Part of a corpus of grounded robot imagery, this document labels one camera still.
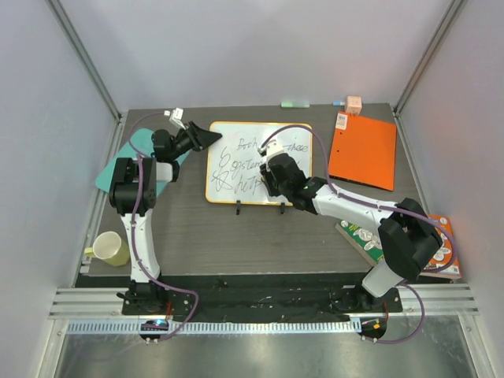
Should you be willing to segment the yellow framed whiteboard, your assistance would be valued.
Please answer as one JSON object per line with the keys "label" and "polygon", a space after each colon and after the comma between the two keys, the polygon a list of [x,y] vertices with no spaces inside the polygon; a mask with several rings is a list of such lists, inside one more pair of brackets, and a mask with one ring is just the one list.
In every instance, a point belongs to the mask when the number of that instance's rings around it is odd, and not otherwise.
{"label": "yellow framed whiteboard", "polygon": [[260,165],[265,158],[258,153],[271,136],[283,145],[306,176],[312,175],[313,134],[302,128],[290,128],[274,135],[284,123],[215,121],[209,129],[221,138],[208,149],[206,199],[212,203],[240,202],[245,205],[289,206],[286,198],[272,197],[261,182]]}

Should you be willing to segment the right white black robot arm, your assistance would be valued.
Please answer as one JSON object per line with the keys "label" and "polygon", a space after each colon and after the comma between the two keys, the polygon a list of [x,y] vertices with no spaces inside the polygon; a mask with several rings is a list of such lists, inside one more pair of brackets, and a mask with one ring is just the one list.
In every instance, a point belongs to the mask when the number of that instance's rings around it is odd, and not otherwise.
{"label": "right white black robot arm", "polygon": [[415,280],[443,245],[435,223],[418,202],[384,202],[308,177],[285,152],[262,152],[261,180],[272,197],[283,196],[296,209],[334,217],[379,238],[383,260],[371,268],[351,297],[365,311],[375,310],[397,284]]}

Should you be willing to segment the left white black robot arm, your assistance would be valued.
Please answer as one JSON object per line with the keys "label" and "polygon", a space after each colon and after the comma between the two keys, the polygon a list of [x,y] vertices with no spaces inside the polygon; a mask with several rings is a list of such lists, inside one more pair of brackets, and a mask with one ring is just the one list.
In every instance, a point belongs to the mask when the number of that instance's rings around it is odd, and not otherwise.
{"label": "left white black robot arm", "polygon": [[128,238],[131,275],[123,299],[124,315],[158,314],[169,304],[154,251],[152,215],[159,183],[174,183],[180,174],[179,158],[201,152],[222,138],[219,132],[190,121],[172,135],[165,129],[152,133],[152,151],[116,160],[109,189],[109,203],[117,211]]}

